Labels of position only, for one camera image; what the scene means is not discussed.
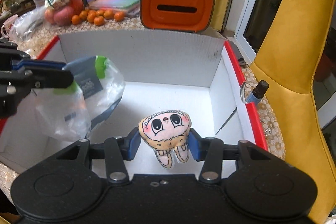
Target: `orange panel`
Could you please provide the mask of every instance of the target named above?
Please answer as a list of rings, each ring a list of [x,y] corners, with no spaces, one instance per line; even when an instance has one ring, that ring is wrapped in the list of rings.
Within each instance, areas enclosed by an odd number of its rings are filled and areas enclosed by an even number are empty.
[[[151,29],[201,31],[208,27],[214,0],[141,0],[141,19]]]

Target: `black bottle cap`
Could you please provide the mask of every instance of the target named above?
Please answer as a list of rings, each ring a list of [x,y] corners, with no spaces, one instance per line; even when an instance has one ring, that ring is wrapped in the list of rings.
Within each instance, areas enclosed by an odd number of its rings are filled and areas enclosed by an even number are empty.
[[[253,89],[252,93],[256,98],[262,99],[268,88],[268,83],[265,80],[261,80],[259,84]]]

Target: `mug handle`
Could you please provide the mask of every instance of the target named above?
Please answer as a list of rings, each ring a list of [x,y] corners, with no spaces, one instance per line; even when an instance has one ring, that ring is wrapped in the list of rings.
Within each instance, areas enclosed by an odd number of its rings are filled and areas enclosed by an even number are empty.
[[[2,30],[2,28],[5,28],[5,26],[4,26],[4,25],[2,25],[2,26],[1,26],[1,34],[2,34],[2,36],[3,36],[4,38],[8,38],[8,36],[7,36],[7,35],[5,35],[5,34],[3,33],[3,30]]]

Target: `small dark bottle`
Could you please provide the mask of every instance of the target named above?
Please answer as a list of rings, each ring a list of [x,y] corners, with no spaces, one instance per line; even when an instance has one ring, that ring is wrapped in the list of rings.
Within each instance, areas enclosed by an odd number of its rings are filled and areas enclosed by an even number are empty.
[[[246,103],[255,103],[257,105],[264,97],[269,85],[265,80],[261,80],[259,84],[250,92],[246,98]]]

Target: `plush toy eye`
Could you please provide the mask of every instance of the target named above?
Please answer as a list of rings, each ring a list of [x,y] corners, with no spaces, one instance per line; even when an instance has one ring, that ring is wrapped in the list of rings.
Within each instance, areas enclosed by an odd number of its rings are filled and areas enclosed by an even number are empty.
[[[162,127],[162,122],[160,119],[155,119],[153,120],[152,122],[152,130],[154,132],[154,134],[158,134],[159,131],[163,130],[163,127]]]
[[[182,125],[182,119],[179,115],[177,114],[172,114],[170,116],[170,120],[173,123],[174,127],[181,126]]]

